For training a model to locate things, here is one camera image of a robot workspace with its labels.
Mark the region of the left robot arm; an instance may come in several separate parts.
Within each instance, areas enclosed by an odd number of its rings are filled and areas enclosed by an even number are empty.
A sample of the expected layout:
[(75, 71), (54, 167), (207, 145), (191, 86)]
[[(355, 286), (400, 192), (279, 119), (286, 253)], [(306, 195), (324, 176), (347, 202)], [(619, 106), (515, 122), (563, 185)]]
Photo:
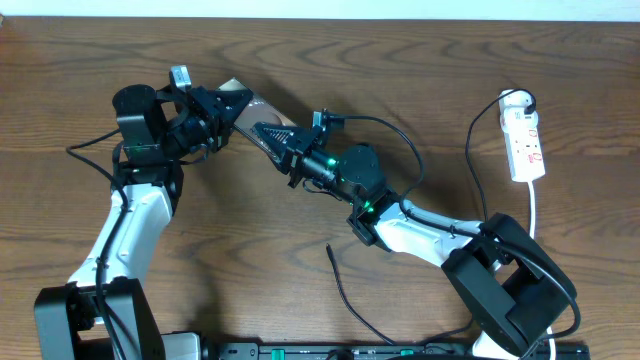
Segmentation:
[(64, 286), (44, 288), (34, 315), (45, 359), (198, 359), (195, 334), (162, 335), (143, 291), (160, 235), (182, 192), (187, 155), (224, 147), (253, 98), (217, 90), (131, 85), (112, 100), (120, 142), (112, 154), (111, 207), (81, 267)]

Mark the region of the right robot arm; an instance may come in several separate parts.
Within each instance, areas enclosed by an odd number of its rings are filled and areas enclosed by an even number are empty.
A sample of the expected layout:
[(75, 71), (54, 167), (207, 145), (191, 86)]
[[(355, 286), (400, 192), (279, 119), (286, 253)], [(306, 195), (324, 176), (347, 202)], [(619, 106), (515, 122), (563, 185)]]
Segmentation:
[(574, 285), (512, 217), (461, 221), (425, 211), (387, 184), (370, 145), (331, 155), (320, 126), (259, 122), (251, 132), (291, 186), (311, 181), (318, 192), (349, 203), (347, 222), (365, 245), (415, 256), (444, 272), (482, 330), (473, 356), (523, 359), (578, 329)]

